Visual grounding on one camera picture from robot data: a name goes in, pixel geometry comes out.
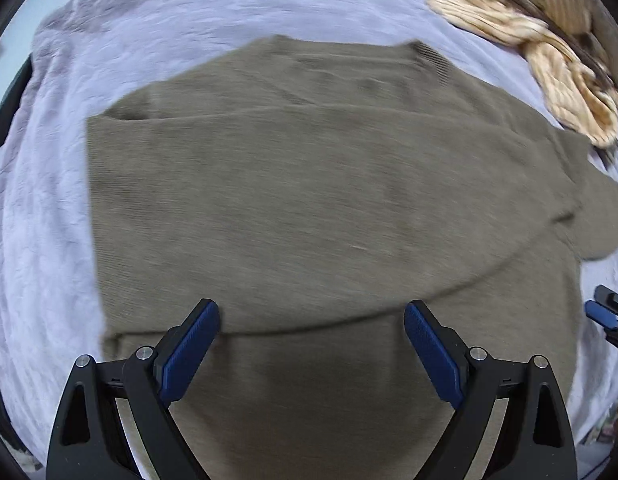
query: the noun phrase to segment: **bed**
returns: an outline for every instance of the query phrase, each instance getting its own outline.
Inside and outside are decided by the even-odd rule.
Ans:
[[[16,80],[22,99],[12,121],[3,116],[10,127],[0,146],[0,389],[13,428],[42,463],[74,359],[102,357],[85,119],[272,34],[374,44],[417,38],[558,125],[525,60],[453,27],[425,0],[69,1],[36,33],[33,70],[25,65]],[[618,153],[608,168],[593,152],[590,161],[618,182]],[[582,265],[583,300],[598,284],[618,292],[618,251]],[[617,396],[618,350],[583,319],[568,398],[576,441]]]

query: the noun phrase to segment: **folded sweater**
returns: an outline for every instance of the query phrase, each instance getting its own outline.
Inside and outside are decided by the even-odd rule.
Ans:
[[[618,246],[618,185],[425,44],[257,41],[133,92],[87,142],[107,357],[221,307],[171,409],[212,478],[413,478],[450,415],[400,326],[414,298],[498,358],[547,355],[566,395],[579,261]]]

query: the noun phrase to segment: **blue gripper pad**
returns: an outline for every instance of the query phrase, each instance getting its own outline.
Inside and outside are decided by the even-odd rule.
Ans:
[[[154,362],[154,376],[164,404],[182,399],[218,330],[220,311],[217,304],[202,300],[182,325],[171,334],[167,333],[165,337],[169,340]]]
[[[618,318],[611,310],[606,309],[599,303],[589,300],[585,302],[585,314],[589,319],[610,330],[618,328]]]
[[[436,388],[438,397],[457,410],[464,398],[458,368],[442,341],[413,303],[404,310],[404,331]]]

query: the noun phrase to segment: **beige knit garment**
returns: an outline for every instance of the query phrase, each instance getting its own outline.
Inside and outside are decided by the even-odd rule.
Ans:
[[[490,41],[520,47],[545,95],[548,110],[567,128],[608,148],[618,138],[618,106],[601,91],[591,69],[542,20],[505,0],[427,0],[456,27]]]

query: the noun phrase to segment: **metal screw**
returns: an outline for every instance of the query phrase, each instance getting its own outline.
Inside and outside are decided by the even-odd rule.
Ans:
[[[135,356],[140,359],[140,361],[144,361],[153,355],[153,348],[150,346],[142,346],[135,351]]]
[[[484,348],[480,348],[480,346],[474,346],[470,351],[469,355],[471,355],[472,359],[476,361],[484,361],[487,359],[487,351]]]
[[[75,365],[78,368],[84,368],[86,367],[86,365],[89,364],[89,361],[91,361],[91,356],[87,354],[83,354],[75,360]]]
[[[547,368],[549,366],[549,361],[547,361],[546,357],[542,355],[537,355],[534,357],[534,365],[538,368]]]

